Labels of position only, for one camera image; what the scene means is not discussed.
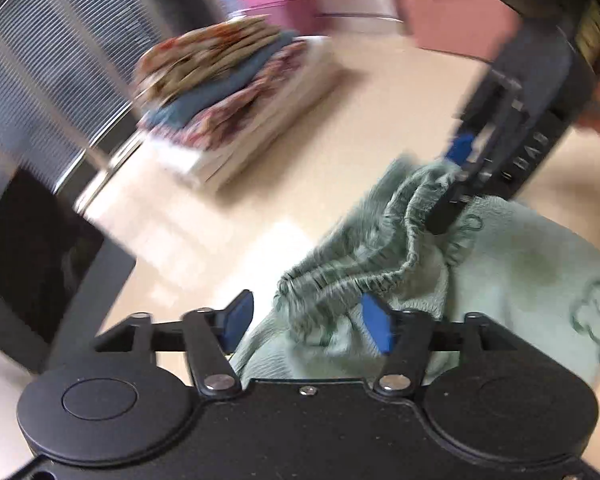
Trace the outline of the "green printed pants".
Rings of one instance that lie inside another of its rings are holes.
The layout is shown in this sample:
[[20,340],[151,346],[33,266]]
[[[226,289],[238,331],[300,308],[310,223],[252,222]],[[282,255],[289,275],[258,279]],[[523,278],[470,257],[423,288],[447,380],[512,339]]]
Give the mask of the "green printed pants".
[[270,314],[230,361],[242,380],[375,378],[363,322],[372,292],[393,309],[458,321],[480,312],[586,382],[600,372],[600,252],[533,210],[474,200],[448,232],[424,227],[456,169],[396,159],[279,280]]

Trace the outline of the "stack of folded clothes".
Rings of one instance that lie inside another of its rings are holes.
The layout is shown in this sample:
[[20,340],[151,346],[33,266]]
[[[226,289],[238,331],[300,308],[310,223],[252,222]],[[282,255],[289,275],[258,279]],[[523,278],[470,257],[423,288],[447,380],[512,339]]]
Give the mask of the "stack of folded clothes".
[[136,132],[155,165],[215,192],[332,90],[329,36],[244,16],[156,44],[133,73]]

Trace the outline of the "pink storage box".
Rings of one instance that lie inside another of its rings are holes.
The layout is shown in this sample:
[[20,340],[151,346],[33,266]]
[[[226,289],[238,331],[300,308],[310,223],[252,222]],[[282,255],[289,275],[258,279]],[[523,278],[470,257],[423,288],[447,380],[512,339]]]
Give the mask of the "pink storage box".
[[500,0],[398,0],[417,47],[490,61],[520,23]]

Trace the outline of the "black tablet with keyboard cover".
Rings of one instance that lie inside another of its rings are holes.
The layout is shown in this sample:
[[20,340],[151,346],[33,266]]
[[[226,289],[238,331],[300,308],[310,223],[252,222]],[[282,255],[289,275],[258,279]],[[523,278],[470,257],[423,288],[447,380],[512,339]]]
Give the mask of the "black tablet with keyboard cover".
[[98,333],[135,257],[27,169],[0,196],[0,351],[34,374]]

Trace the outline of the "window security bars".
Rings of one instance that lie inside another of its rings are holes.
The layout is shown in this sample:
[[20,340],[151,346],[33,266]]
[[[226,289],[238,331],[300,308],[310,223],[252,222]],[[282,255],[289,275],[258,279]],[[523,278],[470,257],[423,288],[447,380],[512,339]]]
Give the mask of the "window security bars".
[[17,166],[69,198],[116,169],[140,56],[219,17],[213,0],[0,0],[0,193]]

